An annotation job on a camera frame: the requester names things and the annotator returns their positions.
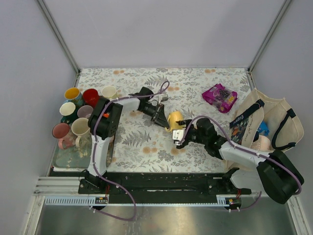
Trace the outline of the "pink floral mug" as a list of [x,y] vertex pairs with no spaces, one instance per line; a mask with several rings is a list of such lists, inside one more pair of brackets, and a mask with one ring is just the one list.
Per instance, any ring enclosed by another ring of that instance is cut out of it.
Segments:
[[68,149],[75,145],[75,135],[71,127],[66,123],[58,123],[52,129],[52,135],[58,140],[58,147],[62,150]]

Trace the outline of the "yellow mug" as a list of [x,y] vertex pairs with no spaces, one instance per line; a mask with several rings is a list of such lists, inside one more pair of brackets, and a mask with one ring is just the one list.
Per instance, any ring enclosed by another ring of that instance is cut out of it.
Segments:
[[178,124],[178,121],[182,121],[182,120],[183,120],[183,116],[182,116],[180,111],[170,112],[169,116],[167,118],[167,121],[168,121],[170,127],[169,128],[165,128],[165,130],[167,132],[171,132],[173,130],[180,130],[180,129],[182,129],[182,126]]

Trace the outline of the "lilac mug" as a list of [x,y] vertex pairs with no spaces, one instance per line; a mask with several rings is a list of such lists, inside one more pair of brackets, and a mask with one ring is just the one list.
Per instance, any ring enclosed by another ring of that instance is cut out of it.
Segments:
[[77,111],[78,118],[89,118],[93,112],[93,107],[90,105],[84,105]]

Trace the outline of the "light green faceted mug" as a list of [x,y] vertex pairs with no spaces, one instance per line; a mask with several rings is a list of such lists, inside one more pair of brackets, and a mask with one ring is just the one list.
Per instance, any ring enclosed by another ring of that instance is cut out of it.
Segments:
[[117,90],[116,90],[116,88],[114,86],[105,86],[101,90],[101,95],[104,98],[107,98],[107,99],[110,99],[110,100],[118,98]]

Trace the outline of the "red mug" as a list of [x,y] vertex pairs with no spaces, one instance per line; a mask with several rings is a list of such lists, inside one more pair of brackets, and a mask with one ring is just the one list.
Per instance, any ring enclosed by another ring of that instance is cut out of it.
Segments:
[[96,89],[87,89],[83,92],[83,100],[86,105],[89,105],[93,108],[95,108],[98,100],[99,100],[99,94]]

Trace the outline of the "blue floral mug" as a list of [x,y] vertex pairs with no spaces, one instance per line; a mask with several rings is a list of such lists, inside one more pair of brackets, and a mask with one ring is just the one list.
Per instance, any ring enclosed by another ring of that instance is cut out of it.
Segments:
[[82,94],[76,87],[66,90],[64,97],[67,101],[72,102],[77,106],[82,106],[84,103]]

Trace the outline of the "dark teal mug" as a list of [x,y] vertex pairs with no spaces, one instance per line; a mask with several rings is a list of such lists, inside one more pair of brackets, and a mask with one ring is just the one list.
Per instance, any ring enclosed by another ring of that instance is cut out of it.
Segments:
[[64,103],[59,109],[60,114],[63,116],[61,118],[61,123],[73,123],[78,118],[77,111],[78,109],[76,108],[76,105],[74,103]]

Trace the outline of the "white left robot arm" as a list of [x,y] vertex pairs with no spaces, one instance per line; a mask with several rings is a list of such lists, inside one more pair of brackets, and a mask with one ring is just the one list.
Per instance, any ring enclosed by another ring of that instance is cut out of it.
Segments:
[[153,93],[150,89],[142,87],[140,92],[126,97],[113,100],[99,98],[88,120],[92,139],[88,173],[94,176],[89,182],[89,188],[93,192],[102,193],[106,189],[106,181],[100,176],[107,171],[107,151],[110,139],[116,134],[123,112],[140,111],[150,116],[154,124],[164,128],[170,127],[165,116],[164,105],[159,102],[155,106],[150,102],[154,96],[163,94],[166,90],[166,88],[161,88],[159,92]]

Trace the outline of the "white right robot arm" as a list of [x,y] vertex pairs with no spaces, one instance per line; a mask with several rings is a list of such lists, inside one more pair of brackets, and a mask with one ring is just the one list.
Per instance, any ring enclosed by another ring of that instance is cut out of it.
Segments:
[[236,144],[225,131],[219,135],[215,128],[220,125],[207,116],[177,123],[182,126],[172,131],[177,148],[184,148],[191,142],[202,144],[210,156],[244,166],[244,169],[231,170],[223,180],[225,192],[233,194],[242,188],[265,192],[279,204],[301,193],[304,178],[284,152],[264,152]]

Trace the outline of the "cream floral mug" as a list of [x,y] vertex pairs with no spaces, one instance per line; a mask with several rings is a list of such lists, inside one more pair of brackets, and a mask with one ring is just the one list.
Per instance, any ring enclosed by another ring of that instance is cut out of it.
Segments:
[[72,123],[71,131],[77,136],[75,145],[77,148],[82,148],[89,140],[90,127],[88,126],[89,120],[85,117],[80,117]]

